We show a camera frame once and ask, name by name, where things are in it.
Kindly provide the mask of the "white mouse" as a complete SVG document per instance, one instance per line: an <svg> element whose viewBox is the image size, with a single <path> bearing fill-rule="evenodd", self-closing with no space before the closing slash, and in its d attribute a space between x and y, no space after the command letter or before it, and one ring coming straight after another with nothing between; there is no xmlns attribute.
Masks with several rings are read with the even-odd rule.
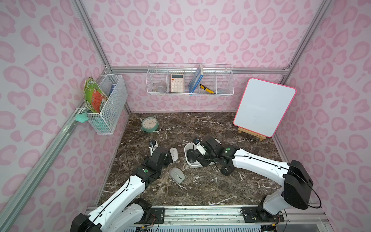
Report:
<svg viewBox="0 0 371 232"><path fill-rule="evenodd" d="M170 148L170 153L172 157L172 161L176 162L178 160L178 151L176 148Z"/></svg>

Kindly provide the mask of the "white plastic storage box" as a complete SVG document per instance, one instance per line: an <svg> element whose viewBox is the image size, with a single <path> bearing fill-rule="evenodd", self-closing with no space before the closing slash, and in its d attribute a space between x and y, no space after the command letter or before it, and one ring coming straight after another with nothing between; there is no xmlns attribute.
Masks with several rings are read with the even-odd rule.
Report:
<svg viewBox="0 0 371 232"><path fill-rule="evenodd" d="M201 140L196 137L184 147L186 162L192 168L207 167L210 164L216 164L214 161L211 161L211 158L207 154L207 148L202 146L200 142Z"/></svg>

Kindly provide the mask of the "black mouse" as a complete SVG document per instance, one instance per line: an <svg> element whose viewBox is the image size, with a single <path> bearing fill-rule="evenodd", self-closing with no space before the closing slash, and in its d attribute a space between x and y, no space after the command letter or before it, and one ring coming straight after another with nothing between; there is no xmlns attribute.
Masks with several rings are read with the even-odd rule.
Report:
<svg viewBox="0 0 371 232"><path fill-rule="evenodd" d="M189 163L195 163L197 161L197 156L195 155L195 150L189 149L186 152L187 161Z"/></svg>

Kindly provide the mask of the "grey mouse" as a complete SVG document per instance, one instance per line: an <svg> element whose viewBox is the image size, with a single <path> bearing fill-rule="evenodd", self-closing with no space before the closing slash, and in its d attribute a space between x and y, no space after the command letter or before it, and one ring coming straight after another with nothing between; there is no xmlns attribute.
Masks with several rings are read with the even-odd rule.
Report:
<svg viewBox="0 0 371 232"><path fill-rule="evenodd" d="M181 184L185 179L183 172L176 167L169 171L169 175L177 184Z"/></svg>

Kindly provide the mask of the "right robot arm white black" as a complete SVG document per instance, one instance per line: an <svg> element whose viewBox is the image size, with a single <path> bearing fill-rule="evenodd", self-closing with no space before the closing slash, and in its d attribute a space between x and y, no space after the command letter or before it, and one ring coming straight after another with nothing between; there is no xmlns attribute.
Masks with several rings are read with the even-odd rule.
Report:
<svg viewBox="0 0 371 232"><path fill-rule="evenodd" d="M212 162L221 166L221 173L230 175L235 169L244 169L264 176L280 185L276 192L264 196L256 213L262 217L271 217L281 211L294 207L306 210L313 192L313 181L301 162L290 163L275 161L254 155L233 145L221 145L208 136L202 140L194 138L191 152L203 167Z"/></svg>

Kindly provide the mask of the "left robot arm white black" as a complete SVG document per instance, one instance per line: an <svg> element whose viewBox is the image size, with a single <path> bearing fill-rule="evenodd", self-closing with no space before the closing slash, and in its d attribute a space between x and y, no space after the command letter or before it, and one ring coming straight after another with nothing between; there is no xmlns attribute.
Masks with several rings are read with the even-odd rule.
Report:
<svg viewBox="0 0 371 232"><path fill-rule="evenodd" d="M76 216L70 231L122 232L141 220L148 220L151 204L135 198L160 178L162 169L177 160L175 148L150 147L150 157L134 170L123 186L88 215Z"/></svg>

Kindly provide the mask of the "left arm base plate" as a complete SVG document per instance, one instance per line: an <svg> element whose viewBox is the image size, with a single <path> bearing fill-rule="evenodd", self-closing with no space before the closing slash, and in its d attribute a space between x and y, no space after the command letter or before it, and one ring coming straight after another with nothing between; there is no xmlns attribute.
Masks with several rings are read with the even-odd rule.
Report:
<svg viewBox="0 0 371 232"><path fill-rule="evenodd" d="M153 207L144 212L141 220L136 222L136 224L152 224L153 222L157 224L164 223L165 208L164 207Z"/></svg>

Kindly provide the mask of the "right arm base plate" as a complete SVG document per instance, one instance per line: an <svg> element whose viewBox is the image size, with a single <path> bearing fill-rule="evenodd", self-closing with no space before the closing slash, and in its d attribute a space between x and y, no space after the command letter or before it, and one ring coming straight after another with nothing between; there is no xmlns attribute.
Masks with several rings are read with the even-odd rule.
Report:
<svg viewBox="0 0 371 232"><path fill-rule="evenodd" d="M279 212L276 215L271 215L264 209L260 209L257 206L246 206L242 207L240 213L243 215L245 223L281 223L285 222L284 215Z"/></svg>

